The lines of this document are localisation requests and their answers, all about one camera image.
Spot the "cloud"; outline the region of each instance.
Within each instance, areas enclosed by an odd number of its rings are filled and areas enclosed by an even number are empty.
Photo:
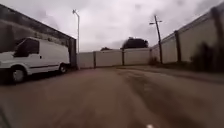
[[[81,16],[81,51],[102,47],[120,48],[130,36],[158,41],[156,14],[162,37],[188,24],[223,0],[1,0],[1,3],[73,37],[77,36],[78,9]]]

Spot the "white van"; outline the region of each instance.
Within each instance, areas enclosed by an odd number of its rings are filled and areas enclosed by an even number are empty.
[[[0,53],[0,70],[7,71],[12,82],[22,82],[35,73],[67,71],[67,47],[33,37],[20,39],[16,44],[15,51]]]

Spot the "wall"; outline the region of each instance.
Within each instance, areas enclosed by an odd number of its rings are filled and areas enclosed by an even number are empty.
[[[150,48],[96,51],[78,54],[78,66],[98,68],[124,65],[147,65],[150,59]]]
[[[77,55],[79,68],[94,68],[93,52],[80,53]]]
[[[163,63],[190,62],[199,44],[205,42],[209,46],[215,45],[220,38],[224,38],[223,30],[224,3],[164,38],[162,40]],[[160,60],[158,44],[151,49],[152,57]]]
[[[191,26],[179,30],[182,61],[190,61],[197,46],[206,42],[210,46],[217,42],[216,28],[210,13],[191,23]]]
[[[171,34],[162,41],[163,49],[163,63],[170,63],[177,61],[176,38]]]
[[[4,5],[0,5],[0,53],[13,50],[14,40],[36,37],[69,47],[70,60],[76,66],[76,40]]]
[[[151,58],[157,58],[158,61],[160,60],[158,44],[151,48]]]
[[[150,49],[127,49],[124,51],[125,65],[141,65],[148,64],[150,57]]]
[[[119,66],[122,65],[122,52],[121,50],[110,50],[96,52],[96,66]]]

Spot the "lamp post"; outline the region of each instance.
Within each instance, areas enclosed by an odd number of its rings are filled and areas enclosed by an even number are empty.
[[[77,30],[77,44],[78,44],[78,47],[77,47],[77,52],[79,53],[79,28],[80,28],[80,16],[79,16],[79,14],[77,13],[77,10],[73,10],[72,11],[72,13],[73,14],[75,14],[76,16],[77,16],[77,18],[78,18],[78,30]]]

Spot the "utility pole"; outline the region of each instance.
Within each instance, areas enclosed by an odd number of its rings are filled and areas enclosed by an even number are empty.
[[[162,52],[162,40],[161,40],[161,35],[160,35],[160,30],[159,30],[159,22],[162,22],[162,21],[158,21],[157,20],[157,16],[155,15],[154,16],[155,18],[155,23],[149,23],[149,25],[156,25],[156,29],[157,29],[157,33],[158,33],[158,38],[159,38],[159,55],[160,55],[160,62],[161,64],[163,63],[163,52]]]

